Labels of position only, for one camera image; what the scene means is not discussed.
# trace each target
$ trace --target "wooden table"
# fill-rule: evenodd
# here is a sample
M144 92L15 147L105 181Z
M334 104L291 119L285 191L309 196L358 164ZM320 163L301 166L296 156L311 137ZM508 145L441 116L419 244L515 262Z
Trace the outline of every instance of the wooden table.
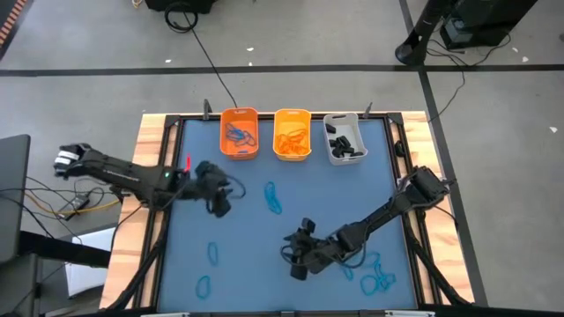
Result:
M167 114L143 115L137 136L135 153L133 154L134 163L143 166L157 165L166 116ZM425 112L406 111L402 112L402 116L404 117L404 129L407 135L413 165L427 166L433 170L438 177L442 177ZM394 141L399 139L395 125L392 125L392 134ZM168 140L169 145L167 147L166 164L172 162L175 137L176 131L173 129L171 130L171 136ZM405 165L403 162L400 162L399 165L401 174L405 175ZM137 206L137 199L132 197L126 198L123 202L120 221L127 217ZM448 200L443 201L440 207L450 212ZM159 234L160 216L161 215L158 214L154 224L153 242ZM147 218L148 210L142 209L120 225L118 233L115 236L114 249L112 250L112 257L108 267L108 277L104 285L100 308L112 304L137 271L145 236L145 228L147 226ZM410 219L412 224L416 224L415 215L413 213L410 214ZM436 266L449 280L456 291L458 291L463 298L472 302L473 295L470 279L452 218L437 209L429 210L427 212L426 225ZM413 230L415 234L419 236L419 230L416 225L413 226ZM426 302L433 303L427 270L421 262L419 262L419 271L421 273ZM149 306L153 276L154 271L153 268L151 268L145 278L145 288L141 306ZM444 295L442 299L444 303L448 303Z

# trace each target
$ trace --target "black robotic arm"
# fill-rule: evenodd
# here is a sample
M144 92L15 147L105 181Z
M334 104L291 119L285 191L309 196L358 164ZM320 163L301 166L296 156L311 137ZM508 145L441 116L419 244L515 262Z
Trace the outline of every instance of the black robotic arm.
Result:
M76 176L92 176L112 185L112 191L121 195L131 192L141 203L162 209L171 199L203 199L208 211L223 217L231 209L227 196L233 191L228 176L216 165L203 161L196 170L196 178L190 171L171 166L141 166L113 158L96 151L89 144L61 146L55 159L55 175L68 179Z
M305 280L308 272L317 274L333 262L352 269L358 268L362 265L362 261L352 266L346 264L346 261L359 252L363 253L364 260L366 243L372 232L409 210L428 210L434 207L449 193L447 186L447 182L439 180L427 167L415 167L411 174L399 182L396 193L383 206L361 221L342 226L325 239L311 237L315 231L315 223L304 218L301 227L284 238L290 242L289 245L280 249L282 257L292 265L290 275ZM408 232L407 242L426 266L429 274L437 281L447 299L452 304L469 304L450 286L415 239L413 232Z

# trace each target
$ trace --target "blue mat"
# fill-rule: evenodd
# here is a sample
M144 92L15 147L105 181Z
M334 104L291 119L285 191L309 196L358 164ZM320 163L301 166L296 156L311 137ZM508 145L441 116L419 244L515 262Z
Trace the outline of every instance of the blue mat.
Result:
M374 269L353 270L352 280L331 264L308 280L290 277L290 265L281 258L283 238L304 217L317 224L315 236L324 238L341 225L358 221L385 203L393 192L390 155L383 123L361 122L369 154L361 163L333 166L324 146L321 122L312 122L312 153L305 162L282 162L272 150L273 122L260 121L258 156L232 161L219 151L219 122L187 121L182 156L192 157L192 168L204 160L218 164L247 188L241 200L232 200L229 213L217 219L204 202L174 203L160 288L159 311L257 312L283 310L360 310L414 308L412 275L401 220L396 218L373 233L369 252L381 255L382 271L396 282L384 291L365 295L360 280ZM282 213L271 212L264 186L272 181ZM217 246L214 264L208 245ZM197 282L209 277L210 289Z

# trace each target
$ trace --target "tripod leg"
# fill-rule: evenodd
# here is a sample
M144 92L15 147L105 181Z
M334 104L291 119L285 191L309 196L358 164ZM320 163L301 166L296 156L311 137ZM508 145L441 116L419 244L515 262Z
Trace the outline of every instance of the tripod leg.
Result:
M396 58L406 65L421 65L427 56L427 43L450 0L429 0L407 39L396 48Z

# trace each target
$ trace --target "gray floor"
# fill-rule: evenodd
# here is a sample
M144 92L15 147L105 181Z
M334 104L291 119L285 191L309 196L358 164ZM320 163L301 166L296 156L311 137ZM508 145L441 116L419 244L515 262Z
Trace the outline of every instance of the gray floor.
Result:
M410 0L414 20L424 1ZM539 0L488 64L564 63L564 5ZM220 66L398 64L406 35L397 0L219 0L197 27ZM485 49L464 56L477 61ZM449 64L429 58L429 64ZM191 34L168 30L160 13L129 1L35 0L0 62L3 70L208 66ZM240 105L259 110L427 110L417 73L324 72L222 76ZM457 73L430 73L442 108ZM470 73L441 117L491 306L564 311L557 241L564 231L562 72ZM0 77L0 136L32 136L29 175L54 188L58 145L88 142L130 159L142 113L215 110L230 99L213 75ZM549 127L559 130L553 133ZM63 205L45 195L55 208ZM82 232L117 219L118 208L70 221ZM45 219L55 236L66 230ZM25 216L23 226L39 232Z

